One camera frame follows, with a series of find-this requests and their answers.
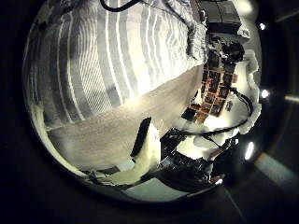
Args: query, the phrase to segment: gray striped blanket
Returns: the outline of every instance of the gray striped blanket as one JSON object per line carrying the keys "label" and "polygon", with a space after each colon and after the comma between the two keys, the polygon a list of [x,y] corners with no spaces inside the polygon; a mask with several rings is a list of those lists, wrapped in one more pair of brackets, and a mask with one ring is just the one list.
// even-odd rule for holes
{"label": "gray striped blanket", "polygon": [[98,0],[48,0],[24,52],[28,103],[43,105],[48,129],[107,112],[204,63],[205,34],[190,5],[176,0],[120,13]]}

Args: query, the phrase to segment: mattress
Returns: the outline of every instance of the mattress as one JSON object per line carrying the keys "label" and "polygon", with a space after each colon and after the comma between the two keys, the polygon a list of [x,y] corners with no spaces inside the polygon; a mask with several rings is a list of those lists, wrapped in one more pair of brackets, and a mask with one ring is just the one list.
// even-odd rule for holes
{"label": "mattress", "polygon": [[205,35],[176,0],[119,13],[98,0],[48,0],[24,51],[27,104],[43,105],[47,130],[100,115],[205,63]]}

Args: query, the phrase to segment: floor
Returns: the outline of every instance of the floor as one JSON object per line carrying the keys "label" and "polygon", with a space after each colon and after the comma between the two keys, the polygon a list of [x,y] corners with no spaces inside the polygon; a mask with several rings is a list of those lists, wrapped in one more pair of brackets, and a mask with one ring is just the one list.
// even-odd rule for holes
{"label": "floor", "polygon": [[152,117],[161,130],[160,136],[172,127],[199,88],[202,72],[203,66],[196,66],[112,112],[51,131],[49,138],[62,156],[79,169],[118,165],[130,158],[144,118]]}

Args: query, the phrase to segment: ceiling light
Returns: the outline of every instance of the ceiling light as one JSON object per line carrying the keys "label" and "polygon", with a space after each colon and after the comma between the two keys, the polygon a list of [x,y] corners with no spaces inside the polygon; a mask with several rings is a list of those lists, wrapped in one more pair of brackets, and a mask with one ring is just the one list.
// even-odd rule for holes
{"label": "ceiling light", "polygon": [[265,24],[260,23],[260,28],[261,28],[261,30],[264,30],[265,29]]}
{"label": "ceiling light", "polygon": [[253,153],[253,149],[254,149],[254,144],[253,142],[249,142],[249,145],[247,147],[247,151],[245,153],[245,160],[248,161],[251,156],[252,156],[252,153]]}
{"label": "ceiling light", "polygon": [[269,91],[267,91],[267,90],[263,90],[262,91],[262,97],[265,99],[265,98],[267,98],[268,96],[269,96]]}

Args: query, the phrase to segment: wire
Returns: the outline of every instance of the wire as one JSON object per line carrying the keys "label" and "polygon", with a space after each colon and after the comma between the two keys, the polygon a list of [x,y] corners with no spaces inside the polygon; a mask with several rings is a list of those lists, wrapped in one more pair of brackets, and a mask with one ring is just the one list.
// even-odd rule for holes
{"label": "wire", "polygon": [[132,7],[133,5],[135,5],[141,1],[142,0],[132,0],[132,1],[124,4],[121,7],[110,7],[106,4],[105,0],[100,0],[100,3],[105,10],[108,10],[110,12],[121,12],[121,11],[128,9],[129,7]]}
{"label": "wire", "polygon": [[[226,88],[230,91],[232,91],[237,98],[246,105],[248,111],[249,111],[249,117],[252,115],[253,113],[253,105],[252,105],[252,101],[250,100],[249,97],[247,97],[246,95],[238,92],[236,90],[236,88],[232,88],[229,86],[226,86]],[[180,131],[177,130],[176,132],[173,132],[173,135],[185,135],[185,136],[203,136],[205,137],[205,139],[207,139],[207,137],[211,136],[211,135],[215,135],[215,134],[219,134],[219,133],[227,133],[230,132],[231,130],[234,130],[240,126],[242,126],[243,124],[245,124],[248,121],[248,119],[242,120],[240,123],[238,123],[237,125],[230,127],[230,128],[225,128],[225,129],[221,129],[221,130],[217,130],[217,131],[213,131],[213,132],[207,132],[207,133],[190,133],[190,132],[186,132],[186,131]]]}

